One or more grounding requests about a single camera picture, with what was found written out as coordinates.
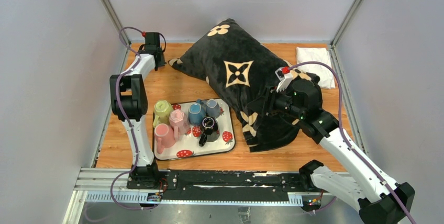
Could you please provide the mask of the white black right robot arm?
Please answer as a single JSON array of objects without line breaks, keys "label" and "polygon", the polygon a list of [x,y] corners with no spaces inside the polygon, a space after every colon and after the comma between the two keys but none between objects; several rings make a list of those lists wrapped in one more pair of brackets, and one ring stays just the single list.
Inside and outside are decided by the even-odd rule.
[{"label": "white black right robot arm", "polygon": [[356,210],[363,223],[398,223],[411,217],[415,190],[383,172],[350,139],[338,119],[322,108],[320,87],[309,80],[294,81],[287,91],[269,87],[248,104],[263,119],[271,113],[298,120],[303,133],[333,155],[348,171],[347,179],[312,160],[299,169],[305,191],[323,189]]}]

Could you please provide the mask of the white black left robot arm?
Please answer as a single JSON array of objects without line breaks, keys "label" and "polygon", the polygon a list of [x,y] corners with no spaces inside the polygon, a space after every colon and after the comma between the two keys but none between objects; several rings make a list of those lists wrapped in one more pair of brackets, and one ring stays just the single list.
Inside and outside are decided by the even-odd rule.
[{"label": "white black left robot arm", "polygon": [[168,181],[160,173],[146,130],[148,99],[144,79],[165,64],[165,37],[159,32],[141,32],[145,42],[135,51],[132,64],[110,77],[110,98],[114,115],[124,125],[132,151],[128,189],[158,189],[163,192]]}]

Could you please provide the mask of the black mug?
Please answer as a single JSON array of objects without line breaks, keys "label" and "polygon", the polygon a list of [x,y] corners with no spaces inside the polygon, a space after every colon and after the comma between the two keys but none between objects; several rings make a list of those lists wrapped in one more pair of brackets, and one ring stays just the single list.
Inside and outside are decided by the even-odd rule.
[{"label": "black mug", "polygon": [[198,142],[200,147],[203,147],[207,142],[215,142],[219,138],[219,126],[214,117],[205,117],[202,120],[200,129],[202,132]]}]

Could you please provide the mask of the white strawberry tray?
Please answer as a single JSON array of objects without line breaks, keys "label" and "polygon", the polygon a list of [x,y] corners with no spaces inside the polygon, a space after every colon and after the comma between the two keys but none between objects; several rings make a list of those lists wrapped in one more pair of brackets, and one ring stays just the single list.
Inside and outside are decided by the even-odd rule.
[{"label": "white strawberry tray", "polygon": [[219,127],[218,139],[207,141],[201,147],[199,145],[199,138],[202,132],[199,126],[191,125],[187,133],[179,135],[179,140],[170,147],[164,147],[161,153],[158,152],[160,145],[154,139],[152,141],[152,149],[155,158],[159,161],[167,161],[231,151],[235,147],[236,140],[230,107],[221,98],[216,98],[215,101],[220,105],[220,115],[216,118]]}]

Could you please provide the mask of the green octagonal mug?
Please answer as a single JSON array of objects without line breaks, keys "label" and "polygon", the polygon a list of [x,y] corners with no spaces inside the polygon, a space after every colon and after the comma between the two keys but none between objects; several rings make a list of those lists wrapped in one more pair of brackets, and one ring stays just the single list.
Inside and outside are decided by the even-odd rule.
[{"label": "green octagonal mug", "polygon": [[167,100],[159,100],[154,105],[154,118],[153,127],[155,128],[159,124],[169,125],[169,118],[171,112],[174,111],[172,105]]}]

